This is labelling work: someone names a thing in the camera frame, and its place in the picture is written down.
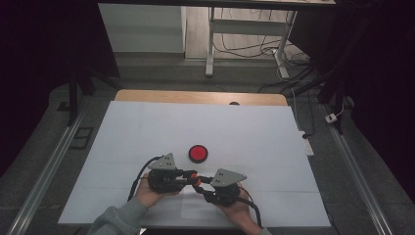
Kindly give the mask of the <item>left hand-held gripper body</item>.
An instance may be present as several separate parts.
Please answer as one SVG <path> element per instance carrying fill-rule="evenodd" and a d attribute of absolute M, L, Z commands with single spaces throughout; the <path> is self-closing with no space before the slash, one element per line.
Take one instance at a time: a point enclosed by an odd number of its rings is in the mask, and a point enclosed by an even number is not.
<path fill-rule="evenodd" d="M 148 169 L 149 186 L 158 194 L 180 192 L 186 186 L 183 184 L 183 176 L 179 175 L 172 153 L 160 156 Z"/>

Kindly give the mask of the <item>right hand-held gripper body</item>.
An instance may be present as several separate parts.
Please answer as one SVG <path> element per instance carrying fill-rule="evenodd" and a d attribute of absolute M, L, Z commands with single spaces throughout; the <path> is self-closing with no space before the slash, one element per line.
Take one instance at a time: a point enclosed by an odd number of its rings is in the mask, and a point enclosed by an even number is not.
<path fill-rule="evenodd" d="M 245 174 L 220 168 L 209 183 L 214 191 L 205 193 L 205 200 L 223 207 L 235 204 L 240 195 L 238 183 L 247 178 Z"/>

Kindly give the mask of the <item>round red ink pad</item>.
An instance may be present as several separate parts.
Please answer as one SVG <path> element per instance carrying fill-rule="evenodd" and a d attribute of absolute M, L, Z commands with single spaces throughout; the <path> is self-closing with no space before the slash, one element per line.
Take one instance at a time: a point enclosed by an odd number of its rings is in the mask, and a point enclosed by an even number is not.
<path fill-rule="evenodd" d="M 190 148 L 188 156 L 195 164 L 203 163 L 208 158 L 208 149 L 203 145 L 194 145 Z"/>

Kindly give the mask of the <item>person's left hand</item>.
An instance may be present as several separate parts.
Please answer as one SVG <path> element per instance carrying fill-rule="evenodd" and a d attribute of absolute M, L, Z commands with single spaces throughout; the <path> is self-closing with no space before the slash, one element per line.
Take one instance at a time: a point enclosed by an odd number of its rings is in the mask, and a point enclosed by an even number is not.
<path fill-rule="evenodd" d="M 141 178 L 138 185 L 138 188 L 136 190 L 135 197 L 147 208 L 151 208 L 154 206 L 159 200 L 161 200 L 164 197 L 169 196 L 176 196 L 179 194 L 179 192 L 170 192 L 170 193 L 163 193 L 158 194 L 154 192 L 148 182 L 148 173 L 145 173 Z"/>

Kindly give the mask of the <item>person's right hand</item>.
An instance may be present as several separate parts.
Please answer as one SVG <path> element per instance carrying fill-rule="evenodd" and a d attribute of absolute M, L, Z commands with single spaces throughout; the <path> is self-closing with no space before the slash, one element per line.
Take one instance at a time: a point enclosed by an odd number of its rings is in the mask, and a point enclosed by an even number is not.
<path fill-rule="evenodd" d="M 223 207 L 220 205 L 217 205 L 217 207 L 221 209 L 226 217 L 246 235 L 259 235 L 261 232 L 262 228 L 251 218 L 248 205 L 237 202 L 229 207 Z"/>

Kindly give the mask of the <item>white paper sheet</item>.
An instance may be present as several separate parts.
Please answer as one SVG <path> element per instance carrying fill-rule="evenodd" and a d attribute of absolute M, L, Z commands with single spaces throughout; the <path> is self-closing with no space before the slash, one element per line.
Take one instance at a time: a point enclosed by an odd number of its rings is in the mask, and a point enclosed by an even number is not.
<path fill-rule="evenodd" d="M 198 194 L 192 187 L 185 187 L 183 191 L 183 202 L 181 217 L 198 220 L 214 220 L 223 216 L 222 211 L 205 198 Z"/>

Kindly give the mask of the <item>large white table mat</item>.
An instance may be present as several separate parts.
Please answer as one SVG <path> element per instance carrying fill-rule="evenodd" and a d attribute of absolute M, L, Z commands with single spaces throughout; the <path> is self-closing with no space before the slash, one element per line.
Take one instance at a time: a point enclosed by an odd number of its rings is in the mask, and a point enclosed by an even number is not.
<path fill-rule="evenodd" d="M 207 148 L 203 163 L 190 161 L 194 145 Z M 204 176 L 220 168 L 245 174 L 265 227 L 329 223 L 290 107 L 119 101 L 108 107 L 59 222 L 90 224 L 124 205 L 142 166 L 169 153 Z"/>

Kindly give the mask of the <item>black floor socket plate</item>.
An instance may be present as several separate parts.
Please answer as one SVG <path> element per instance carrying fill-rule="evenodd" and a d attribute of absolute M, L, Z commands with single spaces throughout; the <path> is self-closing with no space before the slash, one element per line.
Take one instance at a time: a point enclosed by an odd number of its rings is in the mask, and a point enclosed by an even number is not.
<path fill-rule="evenodd" d="M 85 150 L 91 140 L 93 127 L 79 127 L 69 145 L 71 149 L 74 150 Z"/>

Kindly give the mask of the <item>white power strip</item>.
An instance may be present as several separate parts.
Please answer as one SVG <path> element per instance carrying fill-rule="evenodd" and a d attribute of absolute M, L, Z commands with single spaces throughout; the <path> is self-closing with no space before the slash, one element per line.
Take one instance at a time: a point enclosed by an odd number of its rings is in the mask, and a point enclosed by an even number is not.
<path fill-rule="evenodd" d="M 308 135 L 304 131 L 300 131 L 300 137 L 303 141 L 305 153 L 311 157 L 314 155 L 310 142 L 308 140 Z"/>

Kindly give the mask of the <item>black metal stand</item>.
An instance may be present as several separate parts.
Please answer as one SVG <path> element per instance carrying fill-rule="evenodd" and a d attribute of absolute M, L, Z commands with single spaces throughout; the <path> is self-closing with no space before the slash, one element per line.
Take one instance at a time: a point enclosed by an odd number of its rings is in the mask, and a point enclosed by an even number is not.
<path fill-rule="evenodd" d="M 339 61 L 328 72 L 297 89 L 293 94 L 293 97 L 295 97 L 317 85 L 324 84 L 317 96 L 317 100 L 320 104 L 328 104 L 332 97 L 335 97 L 334 113 L 337 119 L 332 122 L 332 126 L 336 128 L 339 134 L 344 133 L 342 129 L 342 113 L 344 111 L 345 71 L 346 62 Z"/>
<path fill-rule="evenodd" d="M 68 126 L 74 124 L 75 119 L 78 117 L 78 93 L 77 88 L 80 88 L 82 93 L 86 96 L 92 96 L 95 91 L 95 85 L 93 84 L 92 78 L 96 77 L 103 81 L 111 88 L 119 91 L 122 86 L 107 75 L 92 69 L 91 67 L 84 67 L 83 69 L 75 70 L 69 78 L 69 122 Z"/>

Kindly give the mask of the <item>white cabinet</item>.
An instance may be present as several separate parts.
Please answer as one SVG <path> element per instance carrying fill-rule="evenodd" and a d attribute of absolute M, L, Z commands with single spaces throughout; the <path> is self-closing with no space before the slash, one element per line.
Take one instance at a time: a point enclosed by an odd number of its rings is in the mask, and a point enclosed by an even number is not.
<path fill-rule="evenodd" d="M 100 3 L 99 10 L 114 52 L 185 52 L 185 7 Z"/>

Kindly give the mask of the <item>aluminium floor rail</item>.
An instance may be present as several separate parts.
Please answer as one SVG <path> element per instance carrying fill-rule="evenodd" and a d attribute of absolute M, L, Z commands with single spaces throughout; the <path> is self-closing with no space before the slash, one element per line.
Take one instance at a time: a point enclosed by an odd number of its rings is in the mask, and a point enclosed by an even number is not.
<path fill-rule="evenodd" d="M 59 139 L 58 144 L 28 193 L 28 196 L 26 197 L 6 235 L 25 234 L 69 148 L 70 142 L 76 130 L 79 128 L 83 118 L 85 117 L 91 100 L 91 97 L 86 97 L 80 102 L 77 116 L 73 119 L 71 125 L 65 128 L 62 137 Z"/>
<path fill-rule="evenodd" d="M 393 235 L 392 228 L 386 219 L 377 198 L 372 192 L 369 183 L 367 182 L 357 160 L 354 157 L 349 145 L 344 136 L 332 124 L 328 124 L 330 132 L 341 152 L 342 158 L 346 164 L 348 172 L 355 184 L 360 198 L 367 208 L 367 211 L 373 221 L 373 224 L 379 235 Z"/>

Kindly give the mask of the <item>white desk frame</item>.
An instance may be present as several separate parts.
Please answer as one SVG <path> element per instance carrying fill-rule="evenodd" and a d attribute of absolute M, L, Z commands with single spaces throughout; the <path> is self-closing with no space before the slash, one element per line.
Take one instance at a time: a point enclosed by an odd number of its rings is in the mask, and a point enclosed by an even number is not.
<path fill-rule="evenodd" d="M 292 26 L 296 18 L 296 11 L 289 11 L 287 19 L 282 22 L 259 22 L 259 21 L 243 21 L 243 20 L 223 20 L 215 18 L 215 10 L 209 8 L 208 14 L 208 46 L 207 46 L 207 63 L 206 77 L 213 75 L 213 37 L 216 33 L 225 34 L 242 34 L 242 35 L 266 35 L 280 36 L 281 41 L 278 49 L 274 51 L 274 59 L 276 61 L 278 72 L 282 78 L 288 78 L 289 74 L 284 65 L 282 55 L 290 36 Z"/>

